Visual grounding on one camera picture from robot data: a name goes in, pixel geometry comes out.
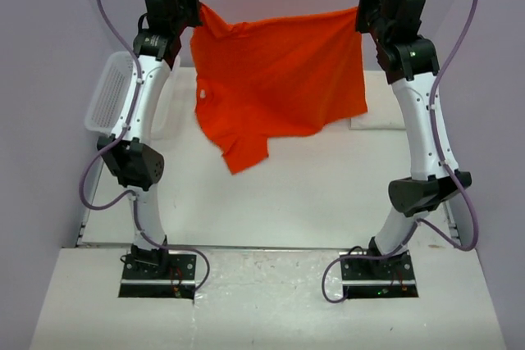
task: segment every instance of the wire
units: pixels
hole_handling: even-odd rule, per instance
[[[104,10],[104,6],[102,5],[102,0],[97,0],[97,6],[98,6],[98,11],[100,12],[100,15],[102,16],[102,18],[104,19],[104,22],[106,23],[106,26],[110,29],[110,31],[113,33],[113,35],[116,37],[116,39],[122,44],[124,49],[131,55],[131,58],[133,59],[133,62],[134,62],[135,67],[137,69],[137,76],[138,76],[138,78],[137,78],[137,83],[135,85],[135,91],[133,93],[133,99],[131,100],[130,111],[128,112],[128,115],[126,117],[126,120],[125,120],[124,124],[122,125],[121,133],[115,139],[115,141],[113,141],[112,143],[108,144],[106,147],[104,147],[100,151],[98,151],[97,154],[93,157],[93,159],[89,162],[89,164],[85,167],[84,171],[82,172],[82,176],[80,177],[80,182],[79,182],[80,200],[87,208],[89,208],[91,210],[103,211],[105,209],[113,207],[120,200],[122,200],[123,197],[125,197],[126,195],[133,196],[134,197],[134,201],[133,201],[133,221],[135,223],[135,227],[140,232],[140,234],[142,235],[142,238],[144,238],[144,240],[146,242],[148,242],[149,244],[151,244],[155,248],[159,248],[159,249],[162,249],[162,250],[174,250],[174,251],[178,251],[178,252],[192,252],[192,253],[198,254],[199,256],[201,256],[202,259],[204,259],[204,262],[206,264],[206,274],[204,275],[204,279],[201,281],[199,286],[195,287],[195,292],[197,292],[197,290],[201,289],[204,286],[204,284],[206,283],[206,281],[208,280],[208,277],[210,275],[211,267],[210,267],[210,262],[209,262],[208,258],[206,257],[206,255],[204,253],[202,253],[201,251],[199,251],[199,250],[197,250],[195,248],[192,248],[190,246],[165,246],[165,245],[161,245],[161,244],[156,243],[155,241],[153,241],[144,232],[144,228],[140,224],[139,217],[138,217],[138,214],[137,214],[137,211],[138,211],[137,198],[136,198],[137,195],[136,195],[136,193],[133,190],[126,190],[125,192],[121,193],[117,198],[115,198],[113,201],[111,201],[111,202],[109,202],[109,203],[107,203],[105,205],[102,205],[102,206],[95,206],[95,205],[91,204],[88,201],[87,197],[85,196],[85,191],[84,191],[84,189],[85,189],[85,182],[86,182],[86,179],[88,178],[88,174],[91,171],[91,168],[98,161],[98,159],[100,159],[105,153],[111,151],[120,141],[122,141],[122,139],[124,138],[124,136],[127,133],[128,125],[131,122],[131,118],[133,116],[136,104],[137,104],[138,99],[139,99],[139,92],[140,92],[140,86],[141,86],[141,81],[140,81],[139,77],[142,75],[142,66],[140,65],[139,58],[135,55],[135,53],[133,52],[133,49],[131,48],[131,46],[118,33],[118,31],[116,30],[116,28],[113,25],[113,23],[109,20],[109,17],[107,16],[106,11]]]
[[[386,259],[388,259],[390,257],[393,257],[393,256],[395,256],[395,254],[399,250],[401,250],[402,247],[404,247],[404,245],[406,245],[410,241],[410,239],[412,238],[413,234],[416,231],[416,228],[418,227],[418,224],[423,223],[424,225],[430,227],[440,237],[442,237],[446,242],[448,242],[449,244],[451,244],[454,248],[456,248],[458,250],[461,250],[461,251],[464,251],[464,252],[470,252],[477,245],[477,241],[479,240],[479,223],[478,223],[478,219],[477,219],[477,213],[476,213],[476,210],[475,210],[475,208],[473,206],[473,202],[472,202],[471,198],[468,196],[467,190],[463,187],[463,185],[461,184],[461,182],[459,181],[459,179],[455,175],[455,173],[452,171],[450,166],[448,164],[446,164],[445,153],[444,153],[443,147],[441,146],[441,140],[440,140],[439,131],[438,131],[438,128],[437,128],[436,110],[435,110],[435,108],[433,106],[434,106],[434,104],[436,102],[436,91],[437,91],[437,88],[439,86],[439,83],[440,83],[441,79],[443,78],[443,74],[446,72],[446,70],[448,69],[450,63],[454,59],[456,53],[459,50],[459,47],[461,46],[461,43],[463,42],[465,36],[467,35],[468,30],[470,29],[470,25],[472,24],[473,19],[474,19],[474,15],[476,14],[478,1],[479,0],[472,0],[472,5],[470,7],[470,12],[468,13],[467,21],[465,22],[465,25],[464,25],[464,27],[463,27],[463,29],[461,31],[461,34],[459,35],[458,40],[456,41],[456,44],[454,45],[454,48],[450,52],[450,55],[446,58],[445,63],[443,64],[443,67],[441,68],[441,70],[438,73],[436,79],[434,80],[434,84],[432,85],[432,88],[431,88],[430,100],[429,100],[429,104],[430,104],[429,108],[431,109],[430,110],[430,119],[431,119],[432,136],[434,138],[434,143],[436,145],[436,150],[438,152],[438,156],[440,158],[442,166],[448,172],[450,178],[452,179],[452,181],[454,182],[454,184],[458,188],[458,191],[461,193],[465,203],[467,204],[468,211],[470,212],[470,216],[472,218],[472,236],[473,236],[472,237],[472,241],[471,241],[471,243],[468,246],[463,246],[461,244],[456,243],[453,239],[451,239],[448,235],[446,235],[443,231],[438,229],[435,225],[430,223],[428,220],[417,219],[415,221],[414,225],[413,225],[413,228],[409,231],[409,234],[407,235],[407,237],[403,240],[403,242],[394,251],[392,251],[390,253],[387,253],[387,254],[385,254],[383,256],[377,256],[377,257],[366,256],[366,255],[346,255],[346,256],[342,256],[342,257],[336,258],[334,261],[332,261],[330,264],[328,264],[328,266],[326,267],[325,271],[322,274],[321,291],[322,291],[322,296],[329,303],[341,303],[341,302],[343,302],[346,299],[345,296],[343,296],[342,298],[338,298],[338,299],[331,299],[326,294],[326,277],[328,276],[328,273],[330,272],[331,268],[335,264],[337,264],[338,262],[347,261],[347,260],[353,260],[353,259],[380,261],[380,260],[386,260]]]

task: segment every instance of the orange fabric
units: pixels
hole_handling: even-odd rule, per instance
[[[195,112],[232,174],[268,157],[270,137],[317,133],[367,111],[357,9],[228,25],[202,5]]]

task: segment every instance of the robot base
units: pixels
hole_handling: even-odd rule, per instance
[[[353,255],[374,254],[370,249],[353,248]],[[418,297],[410,253],[384,261],[351,259],[341,262],[343,294],[347,299]]]
[[[128,254],[123,258],[119,298],[178,298],[194,299],[194,254],[170,254],[162,256],[160,266],[137,263]]]

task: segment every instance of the white basket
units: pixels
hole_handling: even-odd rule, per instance
[[[176,77],[179,65],[180,58],[177,57],[169,80]],[[101,134],[111,133],[130,89],[134,66],[133,58],[126,51],[115,52],[107,59],[84,119],[84,126],[87,130]],[[162,138],[173,95],[173,85],[173,83],[167,83],[161,91],[153,117],[152,139]]]

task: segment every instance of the white floor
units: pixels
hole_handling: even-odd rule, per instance
[[[335,251],[207,251],[212,274],[192,305],[117,298],[124,250],[62,250],[31,350],[505,349],[476,253],[429,236],[410,245],[420,298],[343,305],[320,292]],[[328,289],[340,295],[339,269]]]
[[[271,139],[268,160],[232,176],[195,120],[194,79],[194,69],[181,70],[164,138],[153,144],[166,160],[159,209],[171,243],[252,248],[368,244],[390,211],[389,182],[409,175],[404,131],[349,130],[341,121],[311,137]],[[104,167],[95,204],[120,192]],[[126,200],[89,213],[84,243],[128,244],[132,239]]]

